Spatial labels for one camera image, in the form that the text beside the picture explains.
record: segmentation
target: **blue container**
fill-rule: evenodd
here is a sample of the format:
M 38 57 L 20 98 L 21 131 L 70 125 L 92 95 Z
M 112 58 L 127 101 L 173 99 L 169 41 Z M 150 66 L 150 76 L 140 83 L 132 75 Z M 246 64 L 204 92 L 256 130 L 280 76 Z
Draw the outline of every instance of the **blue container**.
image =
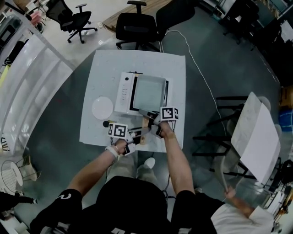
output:
M 284 110 L 279 113 L 279 124 L 283 132 L 292 132 L 293 110 Z

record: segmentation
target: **hand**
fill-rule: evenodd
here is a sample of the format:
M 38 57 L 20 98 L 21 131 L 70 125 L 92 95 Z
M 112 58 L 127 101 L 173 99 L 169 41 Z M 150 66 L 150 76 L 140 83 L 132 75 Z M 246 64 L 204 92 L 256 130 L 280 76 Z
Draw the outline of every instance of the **hand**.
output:
M 231 199 L 236 195 L 236 191 L 231 186 L 228 186 L 228 191 L 225 191 L 224 194 L 227 199 Z
M 161 127 L 161 136 L 167 138 L 170 135 L 173 135 L 174 132 L 167 121 L 160 122 L 159 126 Z
M 127 145 L 127 142 L 123 139 L 119 139 L 118 141 L 116 141 L 114 143 L 114 145 L 112 145 L 113 149 L 115 149 L 115 151 L 118 154 L 123 154 L 125 152 L 124 147 Z

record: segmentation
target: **white sleeve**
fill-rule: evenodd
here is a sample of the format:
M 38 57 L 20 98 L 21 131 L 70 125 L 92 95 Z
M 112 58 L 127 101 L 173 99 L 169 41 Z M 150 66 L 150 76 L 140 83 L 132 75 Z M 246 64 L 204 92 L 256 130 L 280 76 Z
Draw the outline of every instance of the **white sleeve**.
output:
M 274 217 L 259 206 L 252 212 L 249 219 L 255 226 L 261 227 L 263 233 L 269 234 L 273 228 Z

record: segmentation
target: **shoe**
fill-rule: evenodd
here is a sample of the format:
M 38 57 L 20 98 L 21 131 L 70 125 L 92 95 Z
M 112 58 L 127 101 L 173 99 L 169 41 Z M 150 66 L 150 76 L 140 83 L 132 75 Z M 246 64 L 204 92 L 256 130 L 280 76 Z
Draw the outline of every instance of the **shoe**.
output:
M 195 188 L 195 189 L 194 189 L 194 192 L 195 192 L 195 193 L 198 193 L 198 192 L 199 192 L 199 193 L 203 193 L 202 188 L 199 188 L 199 187 L 198 187 L 198 188 Z
M 156 163 L 156 160 L 154 158 L 148 158 L 145 161 L 144 165 L 146 165 L 147 167 L 149 167 L 150 169 L 152 169 L 154 167 L 155 163 Z

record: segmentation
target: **white floor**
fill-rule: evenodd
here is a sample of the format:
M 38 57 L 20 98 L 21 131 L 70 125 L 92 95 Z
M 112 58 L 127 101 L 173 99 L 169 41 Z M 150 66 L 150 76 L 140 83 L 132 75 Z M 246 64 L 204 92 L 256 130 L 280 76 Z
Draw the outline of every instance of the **white floor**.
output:
M 97 32 L 89 30 L 88 34 L 83 36 L 84 44 L 81 44 L 79 36 L 75 35 L 71 39 L 71 43 L 67 42 L 69 33 L 60 30 L 60 25 L 47 18 L 44 23 L 43 36 L 69 61 L 75 66 L 78 66 L 91 52 L 97 49 L 104 41 L 113 36 L 113 33 L 108 32 L 105 28 L 100 29 L 98 22 L 103 22 L 118 11 L 129 6 L 127 0 L 65 0 L 67 6 L 78 13 L 77 5 L 86 3 L 83 11 L 91 11 L 92 15 L 89 27 L 96 27 Z

